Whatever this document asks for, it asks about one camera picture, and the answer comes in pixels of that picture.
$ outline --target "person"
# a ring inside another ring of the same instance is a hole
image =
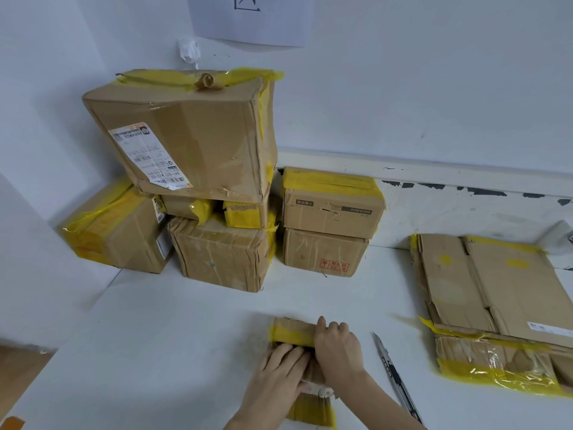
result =
[[[390,398],[364,369],[362,349],[348,324],[320,317],[315,355],[326,383],[369,430],[421,430],[424,427]],[[237,413],[224,430],[276,430],[301,393],[311,355],[281,344],[269,350],[247,385]]]

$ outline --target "red stamp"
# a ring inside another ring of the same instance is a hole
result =
[[[336,270],[339,272],[347,272],[350,264],[347,262],[320,260],[320,268],[328,268],[329,270]]]

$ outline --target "right hand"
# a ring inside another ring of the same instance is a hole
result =
[[[360,342],[346,323],[332,322],[327,328],[321,316],[316,324],[315,354],[326,383],[335,392],[364,373]]]

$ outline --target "black paint chip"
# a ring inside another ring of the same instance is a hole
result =
[[[489,196],[507,196],[504,192],[502,191],[496,191],[496,190],[484,190],[483,188],[473,188],[473,187],[468,187],[468,191],[470,193],[473,193],[476,196],[480,196],[480,195],[489,195]]]
[[[422,182],[419,182],[418,184],[425,187],[435,188],[436,190],[443,190],[443,188],[446,186],[446,184],[427,184]]]

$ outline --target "hand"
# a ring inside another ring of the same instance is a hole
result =
[[[332,322],[320,317],[316,324],[315,354],[326,383],[340,392],[355,376],[363,374],[362,348],[346,323]]]
[[[310,358],[304,348],[290,344],[269,350],[224,430],[276,430],[302,390],[300,379]]]

